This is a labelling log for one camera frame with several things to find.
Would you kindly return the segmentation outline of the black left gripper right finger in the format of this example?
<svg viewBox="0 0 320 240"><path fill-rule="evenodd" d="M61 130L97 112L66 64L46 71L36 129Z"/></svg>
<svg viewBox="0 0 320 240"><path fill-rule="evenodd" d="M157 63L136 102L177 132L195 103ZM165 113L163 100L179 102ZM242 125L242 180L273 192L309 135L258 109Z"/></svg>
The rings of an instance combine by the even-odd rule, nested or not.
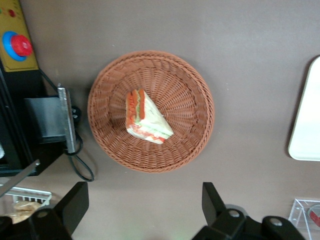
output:
<svg viewBox="0 0 320 240"><path fill-rule="evenodd" d="M202 211L205 225L194 240L303 240L303 235L287 219L266 216L262 222L243 211L227 207L211 182L202 184Z"/></svg>

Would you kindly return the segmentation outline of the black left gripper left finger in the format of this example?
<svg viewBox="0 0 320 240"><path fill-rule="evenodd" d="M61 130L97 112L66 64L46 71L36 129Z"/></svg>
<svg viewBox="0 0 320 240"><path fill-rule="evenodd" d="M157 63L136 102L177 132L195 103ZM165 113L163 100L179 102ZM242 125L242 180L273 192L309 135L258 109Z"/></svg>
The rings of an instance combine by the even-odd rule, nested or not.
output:
<svg viewBox="0 0 320 240"><path fill-rule="evenodd" d="M33 240L71 240L89 208L88 183L77 182L54 206L42 207L30 218Z"/></svg>

